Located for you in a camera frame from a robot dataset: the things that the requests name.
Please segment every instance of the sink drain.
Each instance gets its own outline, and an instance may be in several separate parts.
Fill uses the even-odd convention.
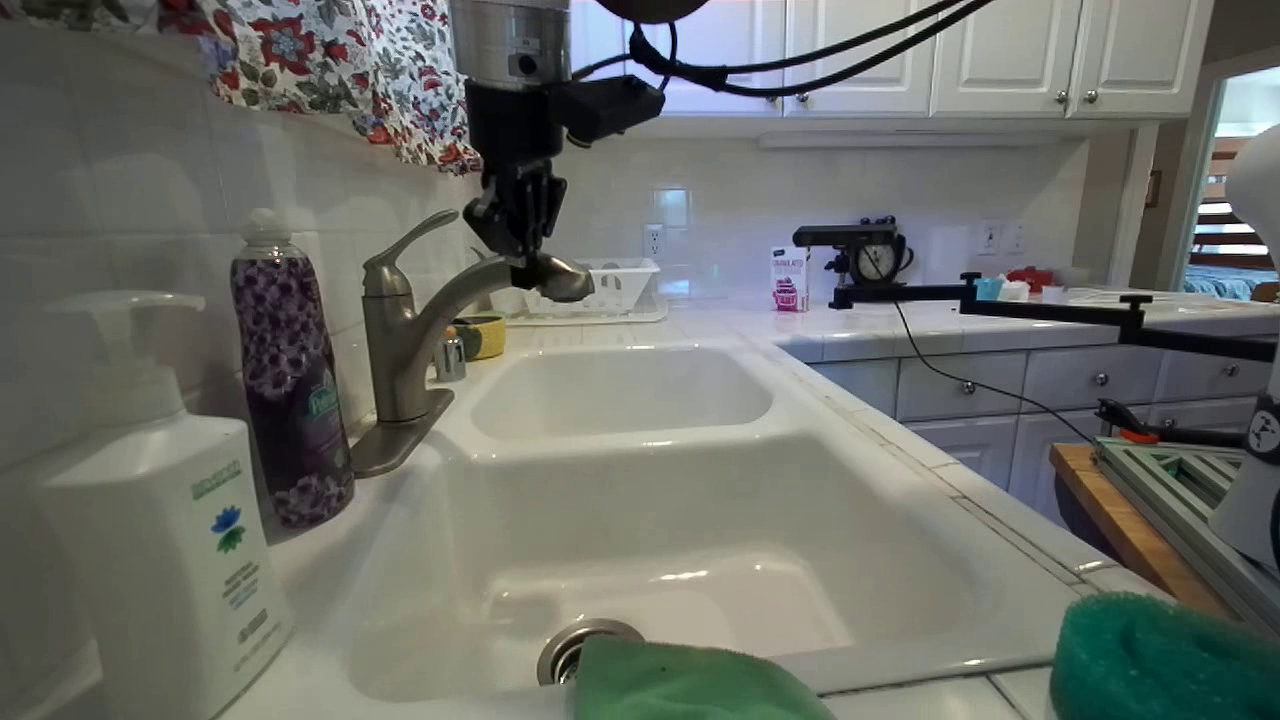
[[[548,646],[536,656],[536,684],[567,684],[575,674],[575,659],[588,638],[611,635],[611,638],[645,638],[630,625],[621,620],[581,620],[567,625],[548,638]]]

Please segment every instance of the faucet handle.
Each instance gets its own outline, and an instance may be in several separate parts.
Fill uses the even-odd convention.
[[[394,259],[401,259],[401,250],[402,250],[408,242],[422,240],[426,230],[435,230],[435,227],[445,227],[445,225],[453,225],[453,219],[457,219],[457,211],[435,211],[435,216],[412,225],[390,249],[367,257],[367,259],[363,259],[363,273],[394,267]]]

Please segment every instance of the floral curtain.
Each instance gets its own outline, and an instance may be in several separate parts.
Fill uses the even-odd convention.
[[[446,0],[0,0],[0,19],[184,31],[239,106],[339,113],[402,161],[478,166]]]

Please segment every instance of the faucet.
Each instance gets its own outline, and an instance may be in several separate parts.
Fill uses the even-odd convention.
[[[595,291],[592,273],[542,250],[482,257],[415,309],[412,285],[394,259],[408,242],[446,227],[453,219],[457,211],[435,211],[408,227],[390,249],[363,259],[363,332],[377,424],[350,446],[355,477],[401,468],[453,403],[446,386],[426,386],[426,369],[445,349],[457,313],[495,287],[536,287],[557,303],[575,303]]]

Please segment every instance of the wooden board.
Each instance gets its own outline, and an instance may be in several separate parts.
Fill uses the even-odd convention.
[[[1102,541],[1118,550],[1118,563],[1176,596],[1183,609],[1202,616],[1232,610],[1210,596],[1210,586],[1178,560],[1178,550],[1131,508],[1131,499],[1096,468],[1086,442],[1057,442],[1050,451],[1057,477],[1080,499],[1086,518],[1102,530]]]

